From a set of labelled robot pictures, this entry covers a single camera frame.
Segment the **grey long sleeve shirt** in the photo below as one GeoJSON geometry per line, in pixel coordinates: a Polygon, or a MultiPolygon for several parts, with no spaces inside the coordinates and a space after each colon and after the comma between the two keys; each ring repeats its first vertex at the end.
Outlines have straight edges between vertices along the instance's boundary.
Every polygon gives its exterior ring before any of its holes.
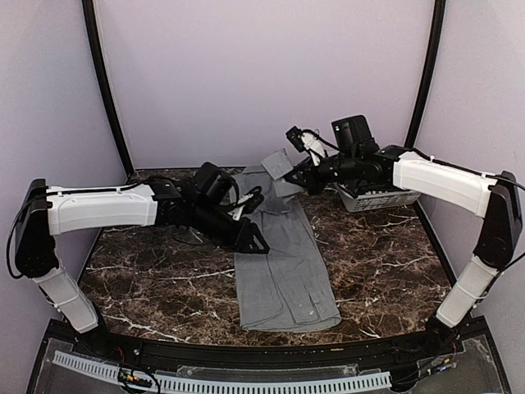
{"type": "Polygon", "coordinates": [[[267,254],[235,255],[244,330],[316,332],[341,321],[326,264],[297,197],[301,189],[283,178],[292,167],[280,149],[234,177],[243,195],[261,187],[264,200],[249,219],[270,246],[267,254]]]}

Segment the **light grey plastic basket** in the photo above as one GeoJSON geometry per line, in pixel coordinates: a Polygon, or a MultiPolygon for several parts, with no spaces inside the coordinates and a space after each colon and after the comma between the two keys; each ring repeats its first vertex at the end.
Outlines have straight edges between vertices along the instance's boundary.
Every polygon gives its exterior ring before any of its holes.
{"type": "Polygon", "coordinates": [[[350,213],[365,212],[381,208],[394,208],[413,204],[420,193],[413,190],[370,190],[352,195],[350,188],[335,184],[343,205],[350,213]]]}

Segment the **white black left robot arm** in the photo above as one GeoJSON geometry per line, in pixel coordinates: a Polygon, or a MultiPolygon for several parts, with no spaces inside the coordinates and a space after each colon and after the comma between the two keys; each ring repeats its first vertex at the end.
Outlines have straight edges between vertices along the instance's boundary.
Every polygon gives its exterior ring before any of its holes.
{"type": "Polygon", "coordinates": [[[214,245],[240,254],[268,254],[270,247],[251,214],[262,202],[261,186],[246,194],[232,175],[204,163],[193,176],[174,181],[150,176],[127,186],[64,188],[44,179],[30,183],[6,244],[7,271],[36,283],[98,358],[116,350],[94,303],[66,272],[55,238],[103,227],[186,227],[214,245]]]}

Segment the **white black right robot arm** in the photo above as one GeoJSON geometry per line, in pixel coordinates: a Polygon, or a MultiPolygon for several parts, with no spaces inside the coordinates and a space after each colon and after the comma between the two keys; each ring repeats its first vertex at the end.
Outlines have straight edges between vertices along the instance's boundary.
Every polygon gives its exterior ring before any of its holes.
{"type": "Polygon", "coordinates": [[[434,313],[433,325],[418,339],[424,355],[438,355],[450,343],[450,331],[487,295],[493,283],[519,258],[514,251],[523,229],[519,193],[524,187],[510,172],[492,174],[460,167],[415,148],[380,147],[365,116],[332,123],[335,154],[317,132],[294,126],[287,140],[308,158],[285,174],[285,180],[311,195],[336,183],[357,199],[376,191],[411,191],[464,208],[483,224],[472,258],[434,313]]]}

